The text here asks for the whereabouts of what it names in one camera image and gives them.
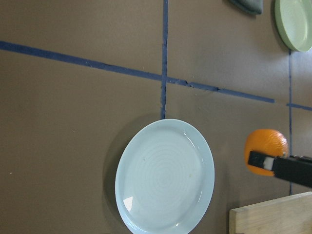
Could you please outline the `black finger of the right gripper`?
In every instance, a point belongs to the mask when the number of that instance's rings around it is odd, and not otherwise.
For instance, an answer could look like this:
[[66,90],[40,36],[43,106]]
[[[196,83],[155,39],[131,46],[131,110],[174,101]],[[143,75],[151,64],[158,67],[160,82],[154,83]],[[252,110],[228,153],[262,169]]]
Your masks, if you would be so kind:
[[312,158],[307,156],[270,156],[251,151],[248,165],[257,169],[258,175],[269,174],[276,178],[299,184],[312,186]]

